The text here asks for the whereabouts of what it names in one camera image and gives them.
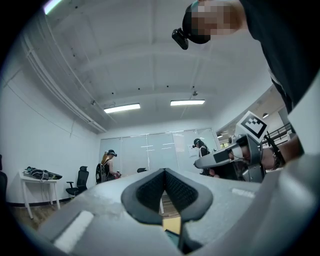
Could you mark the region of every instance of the ceiling light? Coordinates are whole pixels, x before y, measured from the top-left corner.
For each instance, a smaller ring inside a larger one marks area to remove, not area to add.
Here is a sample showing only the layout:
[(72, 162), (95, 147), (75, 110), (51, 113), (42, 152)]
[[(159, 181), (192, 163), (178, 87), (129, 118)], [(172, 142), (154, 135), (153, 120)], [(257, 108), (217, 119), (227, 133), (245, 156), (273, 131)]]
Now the ceiling light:
[(203, 103), (205, 103), (204, 99), (171, 100), (171, 106), (202, 105)]
[(123, 105), (123, 106), (115, 106), (115, 107), (109, 107), (104, 110), (107, 114), (119, 112), (119, 111), (126, 111), (126, 110), (137, 110), (140, 109), (140, 104), (130, 104), (130, 105)]
[(50, 0), (44, 6), (43, 10), (45, 14), (48, 14), (53, 8), (56, 7), (62, 0)]

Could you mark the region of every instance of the office chair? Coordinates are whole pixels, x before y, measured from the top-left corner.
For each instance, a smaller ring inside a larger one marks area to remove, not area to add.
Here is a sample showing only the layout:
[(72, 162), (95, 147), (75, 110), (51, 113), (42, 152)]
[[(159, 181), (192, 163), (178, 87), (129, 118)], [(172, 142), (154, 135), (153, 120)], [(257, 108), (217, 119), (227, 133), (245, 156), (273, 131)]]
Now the office chair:
[(8, 178), (7, 175), (2, 172), (2, 155), (0, 154), (0, 196), (1, 200), (6, 201)]
[(148, 170), (146, 170), (146, 168), (139, 168), (138, 170), (136, 170), (137, 173), (142, 173), (142, 172), (146, 172)]
[(77, 187), (72, 187), (72, 181), (68, 181), (67, 183), (70, 184), (70, 188), (67, 188), (65, 191), (72, 196), (77, 196), (83, 191), (87, 190), (87, 179), (89, 176), (89, 172), (87, 171), (87, 166), (81, 166), (78, 172), (78, 180), (76, 181)]

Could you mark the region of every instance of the woman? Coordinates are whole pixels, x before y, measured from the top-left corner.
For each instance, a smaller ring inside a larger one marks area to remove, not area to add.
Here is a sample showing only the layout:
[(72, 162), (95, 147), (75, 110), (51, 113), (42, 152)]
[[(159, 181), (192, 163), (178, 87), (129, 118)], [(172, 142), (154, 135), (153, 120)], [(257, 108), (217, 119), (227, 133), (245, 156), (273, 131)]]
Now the woman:
[[(208, 149), (207, 145), (199, 138), (196, 138), (193, 141), (194, 144), (194, 148), (198, 148), (199, 149), (199, 158), (202, 158), (208, 154), (210, 154), (210, 150)], [(200, 173), (201, 175), (205, 175), (205, 176), (213, 176), (215, 178), (219, 178), (219, 175), (217, 175), (215, 173), (215, 171), (211, 168), (209, 169), (203, 169), (202, 173)]]
[(104, 152), (101, 163), (96, 167), (96, 183), (99, 184), (105, 181), (115, 180), (120, 175), (119, 172), (114, 171), (114, 163), (112, 159), (117, 157), (114, 150), (110, 149)]

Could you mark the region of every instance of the vr headset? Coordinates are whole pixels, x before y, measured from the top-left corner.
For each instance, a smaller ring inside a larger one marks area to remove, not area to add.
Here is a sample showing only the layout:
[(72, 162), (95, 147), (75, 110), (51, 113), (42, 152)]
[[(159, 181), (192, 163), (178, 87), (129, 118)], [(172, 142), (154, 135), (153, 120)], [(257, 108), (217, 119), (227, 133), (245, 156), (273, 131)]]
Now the vr headset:
[(191, 19), (192, 19), (192, 10), (195, 11), (198, 8), (198, 0), (190, 4), (186, 10), (182, 21), (181, 27), (174, 29), (172, 32), (172, 38), (176, 43), (183, 49), (187, 50), (189, 47), (189, 41), (192, 41), (196, 44), (205, 44), (210, 40), (210, 35), (199, 35), (198, 29), (192, 28)]
[(109, 150), (109, 151), (105, 151), (104, 153), (107, 154), (107, 155), (113, 155), (114, 157), (118, 156), (112, 149)]
[(193, 145), (192, 145), (192, 148), (196, 148), (196, 144), (201, 141), (200, 139), (196, 139), (194, 142), (193, 142)]

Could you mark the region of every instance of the camera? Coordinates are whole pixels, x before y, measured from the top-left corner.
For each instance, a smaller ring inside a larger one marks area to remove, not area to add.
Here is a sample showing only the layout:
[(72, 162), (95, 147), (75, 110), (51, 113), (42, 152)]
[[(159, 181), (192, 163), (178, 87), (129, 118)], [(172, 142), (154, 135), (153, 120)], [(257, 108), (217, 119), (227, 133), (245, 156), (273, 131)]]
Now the camera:
[(187, 50), (189, 47), (188, 39), (185, 37), (184, 32), (182, 31), (181, 27), (178, 29), (174, 29), (172, 32), (172, 38), (177, 44), (183, 49)]

